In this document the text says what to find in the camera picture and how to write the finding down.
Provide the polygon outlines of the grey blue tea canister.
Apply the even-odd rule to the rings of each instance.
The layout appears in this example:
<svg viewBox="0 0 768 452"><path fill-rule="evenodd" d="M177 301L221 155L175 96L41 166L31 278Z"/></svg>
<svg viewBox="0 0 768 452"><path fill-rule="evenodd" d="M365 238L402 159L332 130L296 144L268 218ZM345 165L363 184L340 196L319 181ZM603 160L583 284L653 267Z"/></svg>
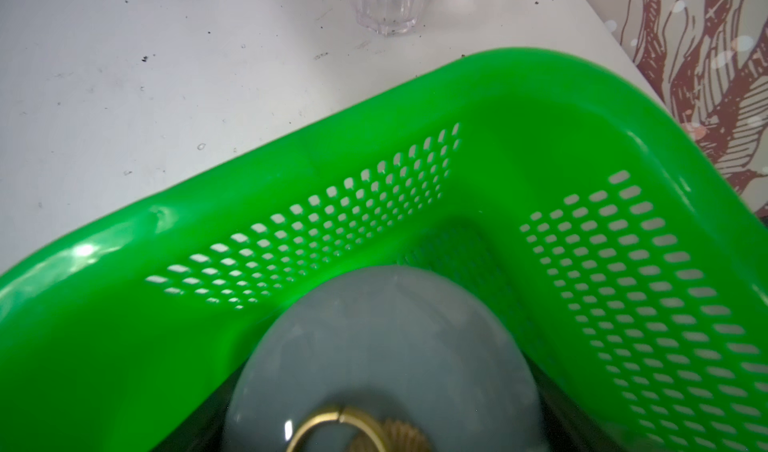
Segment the grey blue tea canister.
<svg viewBox="0 0 768 452"><path fill-rule="evenodd" d="M315 413L358 409L413 426L435 451L545 451L542 406L510 332L436 273L363 268L299 299L267 330L236 384L226 451L341 451L346 424L301 432Z"/></svg>

